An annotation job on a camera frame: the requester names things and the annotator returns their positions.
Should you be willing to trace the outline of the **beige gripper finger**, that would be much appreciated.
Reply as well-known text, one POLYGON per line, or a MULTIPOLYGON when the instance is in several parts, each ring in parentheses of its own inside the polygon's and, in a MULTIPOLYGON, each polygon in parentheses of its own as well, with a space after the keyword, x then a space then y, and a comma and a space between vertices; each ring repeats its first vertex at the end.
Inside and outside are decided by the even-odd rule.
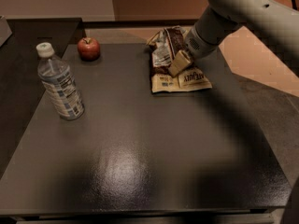
POLYGON ((192 64, 192 59, 188 55, 188 53, 181 49, 175 56, 175 59, 168 67, 168 72, 172 77, 176 77, 183 70, 189 67, 192 64))

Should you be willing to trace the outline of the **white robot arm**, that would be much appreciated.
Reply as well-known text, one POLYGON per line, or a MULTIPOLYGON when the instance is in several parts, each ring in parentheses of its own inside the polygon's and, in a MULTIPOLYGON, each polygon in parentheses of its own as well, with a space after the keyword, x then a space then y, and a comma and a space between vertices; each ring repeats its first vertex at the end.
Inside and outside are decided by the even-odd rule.
POLYGON ((274 0, 208 0, 184 39, 183 54, 191 61, 202 59, 242 26, 299 73, 299 12, 274 0))

